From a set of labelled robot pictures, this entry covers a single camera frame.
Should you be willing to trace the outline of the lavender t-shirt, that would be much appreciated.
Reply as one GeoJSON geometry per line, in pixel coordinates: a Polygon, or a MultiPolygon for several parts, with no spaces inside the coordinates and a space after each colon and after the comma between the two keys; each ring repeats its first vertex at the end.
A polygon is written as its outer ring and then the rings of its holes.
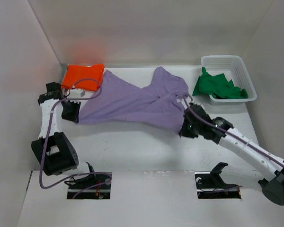
{"type": "Polygon", "coordinates": [[[141,122],[178,134],[184,122],[182,99],[188,95],[183,78],[163,67],[154,71],[151,83],[143,88],[105,71],[101,94],[88,100],[79,112],[79,124],[141,122]]]}

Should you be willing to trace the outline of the green t-shirt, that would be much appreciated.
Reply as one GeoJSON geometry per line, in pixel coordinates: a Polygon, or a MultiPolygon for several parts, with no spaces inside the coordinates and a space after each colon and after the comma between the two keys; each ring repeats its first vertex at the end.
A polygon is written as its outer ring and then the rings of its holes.
{"type": "Polygon", "coordinates": [[[234,86],[232,80],[227,80],[224,73],[212,76],[202,67],[202,75],[198,77],[192,95],[211,95],[215,99],[246,99],[246,89],[234,86]]]}

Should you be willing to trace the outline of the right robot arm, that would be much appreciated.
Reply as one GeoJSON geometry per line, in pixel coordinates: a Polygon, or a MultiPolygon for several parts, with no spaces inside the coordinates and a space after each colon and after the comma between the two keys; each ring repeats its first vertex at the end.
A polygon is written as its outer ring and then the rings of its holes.
{"type": "Polygon", "coordinates": [[[217,117],[211,119],[201,105],[189,103],[184,111],[180,136],[203,136],[248,162],[263,179],[259,181],[262,193],[273,203],[284,205],[284,159],[247,140],[230,122],[217,117]]]}

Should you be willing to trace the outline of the orange t-shirt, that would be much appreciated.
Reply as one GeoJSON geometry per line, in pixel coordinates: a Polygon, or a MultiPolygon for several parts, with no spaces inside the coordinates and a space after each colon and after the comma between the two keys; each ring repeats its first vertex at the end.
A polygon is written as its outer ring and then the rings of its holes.
{"type": "Polygon", "coordinates": [[[93,66],[69,65],[64,76],[63,88],[79,88],[87,91],[97,91],[103,81],[105,66],[96,64],[93,66]]]}

